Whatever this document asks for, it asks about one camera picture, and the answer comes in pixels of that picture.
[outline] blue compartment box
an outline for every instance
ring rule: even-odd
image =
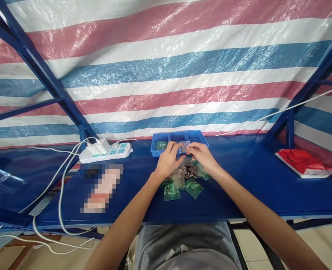
[[[206,141],[200,130],[187,130],[187,131],[178,131],[178,132],[170,132],[170,133],[155,133],[152,137],[151,144],[151,153],[153,157],[159,157],[164,150],[156,150],[156,144],[158,141],[166,142],[175,141],[176,143],[180,141],[190,141],[203,143],[209,147],[210,145]]]

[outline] red plastic bag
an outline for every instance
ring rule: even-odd
[[[332,174],[332,168],[305,150],[281,149],[275,155],[301,178],[326,178]]]

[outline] floor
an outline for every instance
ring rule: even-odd
[[[99,232],[105,233],[108,228],[99,228]],[[247,261],[250,270],[271,270],[272,266],[267,259],[266,253],[262,249],[253,233],[249,230],[237,230],[236,236],[241,245],[242,253]],[[332,225],[317,229],[309,229],[298,232],[300,236],[315,251],[320,259],[332,270]],[[85,240],[73,237],[63,237],[62,242],[71,244],[82,244]],[[17,270],[82,270],[88,257],[98,242],[90,242],[91,249],[77,249],[66,255],[55,255],[42,246],[29,252]],[[69,251],[68,247],[51,244],[58,252]],[[0,270],[7,270],[13,260],[21,252],[20,247],[8,247],[0,250]]]

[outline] white power strip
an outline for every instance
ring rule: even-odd
[[[80,155],[80,161],[85,163],[97,162],[97,161],[105,161],[110,159],[119,159],[126,158],[133,152],[131,144],[128,142],[120,143],[116,148],[111,147],[106,154],[91,154],[88,150],[84,151]]]

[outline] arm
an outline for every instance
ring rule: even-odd
[[[328,269],[305,241],[275,212],[259,201],[225,172],[207,146],[192,143],[188,148],[238,206],[259,236],[292,269]]]
[[[180,146],[182,144],[168,143],[166,150],[159,157],[156,170],[97,245],[86,263],[85,270],[118,268],[137,235],[147,208],[159,185],[182,163],[184,157],[176,161],[177,150]]]

